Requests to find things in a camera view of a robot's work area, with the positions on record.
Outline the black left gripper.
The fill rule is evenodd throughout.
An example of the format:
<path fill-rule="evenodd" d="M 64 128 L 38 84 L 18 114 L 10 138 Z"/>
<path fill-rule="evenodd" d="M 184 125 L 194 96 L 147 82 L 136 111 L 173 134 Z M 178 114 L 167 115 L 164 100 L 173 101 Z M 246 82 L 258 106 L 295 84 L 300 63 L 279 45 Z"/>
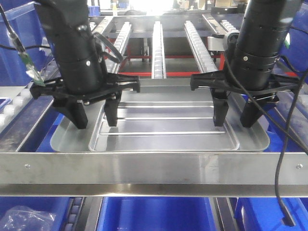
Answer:
<path fill-rule="evenodd" d="M 33 84 L 30 92 L 34 99 L 52 96 L 53 107 L 68 118 L 78 129 L 88 124 L 82 103 L 96 103 L 105 100 L 104 112 L 110 127 L 117 126 L 117 110 L 122 91 L 131 89 L 140 92 L 138 76 L 126 76 L 108 72 L 64 73 L 47 80 L 44 86 Z"/>

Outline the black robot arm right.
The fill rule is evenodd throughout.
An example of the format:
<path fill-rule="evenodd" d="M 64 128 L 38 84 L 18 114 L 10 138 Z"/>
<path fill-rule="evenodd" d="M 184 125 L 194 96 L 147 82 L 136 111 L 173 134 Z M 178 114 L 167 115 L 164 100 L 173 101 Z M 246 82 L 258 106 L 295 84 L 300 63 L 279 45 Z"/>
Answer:
<path fill-rule="evenodd" d="M 243 94 L 246 90 L 258 103 L 247 100 L 240 122 L 249 128 L 279 102 L 279 91 L 294 91 L 297 78 L 275 75 L 273 68 L 279 59 L 287 33 L 301 0 L 252 0 L 243 18 L 240 32 L 227 37 L 223 70 L 191 76 L 192 90 L 209 87 L 213 99 L 213 121 L 224 124 L 228 111 L 228 92 Z"/>

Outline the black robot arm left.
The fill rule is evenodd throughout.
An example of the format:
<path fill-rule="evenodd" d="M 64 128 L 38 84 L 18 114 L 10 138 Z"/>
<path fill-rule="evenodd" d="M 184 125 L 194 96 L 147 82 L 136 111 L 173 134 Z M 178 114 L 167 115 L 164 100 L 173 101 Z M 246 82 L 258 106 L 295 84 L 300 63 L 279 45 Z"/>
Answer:
<path fill-rule="evenodd" d="M 121 63 L 122 55 L 102 34 L 92 33 L 84 0 L 38 0 L 35 2 L 60 77 L 32 85 L 33 98 L 52 96 L 53 107 L 78 129 L 88 124 L 84 105 L 104 101 L 108 125 L 117 125 L 122 91 L 140 91 L 137 76 L 107 71 L 106 59 Z"/>

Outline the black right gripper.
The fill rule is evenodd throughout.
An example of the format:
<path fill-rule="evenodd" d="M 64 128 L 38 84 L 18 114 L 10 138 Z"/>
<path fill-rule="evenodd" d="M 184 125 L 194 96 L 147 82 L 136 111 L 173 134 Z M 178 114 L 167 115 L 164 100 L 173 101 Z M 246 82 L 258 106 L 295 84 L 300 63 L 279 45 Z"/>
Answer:
<path fill-rule="evenodd" d="M 273 99 L 278 92 L 295 91 L 300 88 L 300 79 L 273 74 L 259 70 L 214 71 L 193 74 L 191 90 L 210 88 L 214 106 L 213 121 L 216 127 L 223 126 L 229 109 L 228 92 L 244 94 L 253 98 L 264 111 L 274 107 Z M 251 101 L 247 101 L 240 118 L 244 128 L 252 127 L 263 113 Z"/>

